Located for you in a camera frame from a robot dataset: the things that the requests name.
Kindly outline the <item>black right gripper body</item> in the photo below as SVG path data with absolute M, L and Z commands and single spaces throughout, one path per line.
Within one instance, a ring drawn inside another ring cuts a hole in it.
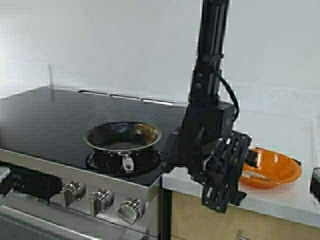
M 225 101 L 188 104 L 180 127 L 171 132 L 161 157 L 161 169 L 187 168 L 194 180 L 205 180 L 204 161 L 218 139 L 232 134 L 235 106 Z

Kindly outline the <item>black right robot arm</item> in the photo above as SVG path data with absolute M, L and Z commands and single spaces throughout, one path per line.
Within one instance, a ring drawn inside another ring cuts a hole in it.
M 188 106 L 181 126 L 169 134 L 161 160 L 165 173 L 186 168 L 203 187 L 201 203 L 218 213 L 225 213 L 230 204 L 238 206 L 246 197 L 239 181 L 252 141 L 233 129 L 239 103 L 222 77 L 228 8 L 227 0 L 202 3 Z

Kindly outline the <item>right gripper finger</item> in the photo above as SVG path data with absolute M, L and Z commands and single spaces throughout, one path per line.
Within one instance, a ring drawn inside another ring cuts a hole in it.
M 217 213 L 225 213 L 229 204 L 234 205 L 251 141 L 248 135 L 240 132 L 217 141 L 214 151 L 203 163 L 206 180 L 202 205 Z
M 240 206 L 241 202 L 247 197 L 247 193 L 243 191 L 237 191 L 233 197 L 233 204 Z

